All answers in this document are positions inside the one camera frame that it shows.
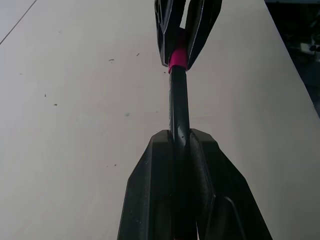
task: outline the pink band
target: pink band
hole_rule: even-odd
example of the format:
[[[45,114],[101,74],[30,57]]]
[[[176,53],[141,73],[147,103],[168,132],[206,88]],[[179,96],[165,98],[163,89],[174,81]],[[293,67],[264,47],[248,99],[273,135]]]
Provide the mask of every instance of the pink band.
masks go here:
[[[171,68],[173,66],[180,66],[183,67],[185,70],[187,70],[188,68],[186,42],[185,35],[183,33],[179,34],[179,39],[177,41],[176,48],[171,55],[169,62],[169,73],[171,72]]]

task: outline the white table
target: white table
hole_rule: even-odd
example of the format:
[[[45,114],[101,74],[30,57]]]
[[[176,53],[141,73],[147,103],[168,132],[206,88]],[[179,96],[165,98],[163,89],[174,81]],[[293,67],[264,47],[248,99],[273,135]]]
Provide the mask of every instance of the white table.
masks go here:
[[[168,128],[164,72],[152,0],[36,2],[0,45],[0,240],[117,238],[127,179]],[[319,239],[320,120],[265,3],[223,0],[187,77],[191,127],[273,239]]]

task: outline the white surface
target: white surface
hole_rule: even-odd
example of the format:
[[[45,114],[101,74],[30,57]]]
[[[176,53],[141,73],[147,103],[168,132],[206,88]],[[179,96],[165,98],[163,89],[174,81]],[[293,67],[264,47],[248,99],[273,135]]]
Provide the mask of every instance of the white surface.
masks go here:
[[[0,45],[1,240],[117,238],[169,124],[154,21],[152,0],[39,0]],[[273,239],[319,239],[320,120],[262,0],[223,1],[188,91]]]
[[[0,42],[35,0],[0,0]]]

